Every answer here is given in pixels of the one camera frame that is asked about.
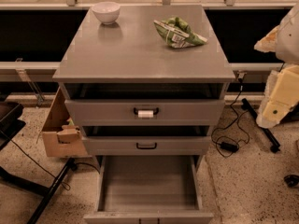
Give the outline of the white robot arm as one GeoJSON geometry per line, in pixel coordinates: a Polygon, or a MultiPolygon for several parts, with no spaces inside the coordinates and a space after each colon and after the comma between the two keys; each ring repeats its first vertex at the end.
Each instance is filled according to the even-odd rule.
{"type": "Polygon", "coordinates": [[[272,128],[299,104],[299,4],[254,48],[260,52],[275,52],[286,64],[280,72],[270,73],[256,118],[260,127],[272,128]]]}

